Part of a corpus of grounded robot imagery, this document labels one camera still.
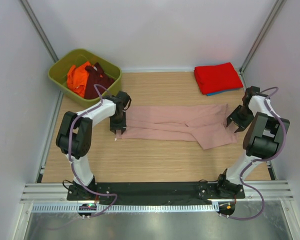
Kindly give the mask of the pink t shirt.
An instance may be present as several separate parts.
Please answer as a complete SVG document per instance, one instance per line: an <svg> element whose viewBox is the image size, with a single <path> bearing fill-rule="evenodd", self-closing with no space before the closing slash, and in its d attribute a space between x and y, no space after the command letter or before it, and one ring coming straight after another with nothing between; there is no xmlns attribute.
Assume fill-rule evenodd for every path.
<svg viewBox="0 0 300 240"><path fill-rule="evenodd" d="M226 127L227 104L193 106L132 106L126 112L126 131L118 139L197 142L208 150L237 142Z"/></svg>

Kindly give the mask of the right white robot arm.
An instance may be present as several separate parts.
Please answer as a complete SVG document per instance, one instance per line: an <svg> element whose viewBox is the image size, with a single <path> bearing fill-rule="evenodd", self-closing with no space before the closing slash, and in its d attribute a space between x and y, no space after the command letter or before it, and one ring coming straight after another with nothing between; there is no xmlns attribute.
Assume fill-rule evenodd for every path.
<svg viewBox="0 0 300 240"><path fill-rule="evenodd" d="M271 95L257 86L248 87L239 105L226 119L235 124L236 132L246 131L243 154L217 179L215 192L221 198L232 198L243 191L245 178L262 162L275 159L286 143L290 121L280 117L271 105Z"/></svg>

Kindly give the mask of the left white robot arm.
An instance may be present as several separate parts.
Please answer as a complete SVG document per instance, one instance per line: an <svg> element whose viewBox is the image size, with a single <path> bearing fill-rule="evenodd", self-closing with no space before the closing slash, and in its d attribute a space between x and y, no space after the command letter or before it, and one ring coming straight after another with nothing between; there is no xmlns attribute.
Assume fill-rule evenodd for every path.
<svg viewBox="0 0 300 240"><path fill-rule="evenodd" d="M64 114L56 146L68 158L74 176L67 188L68 200L92 200L97 196L97 184L88 160L93 127L109 118L109 130L114 134L123 134L127 128L126 110L131 101L126 92L119 91L117 95L107 95L83 111Z"/></svg>

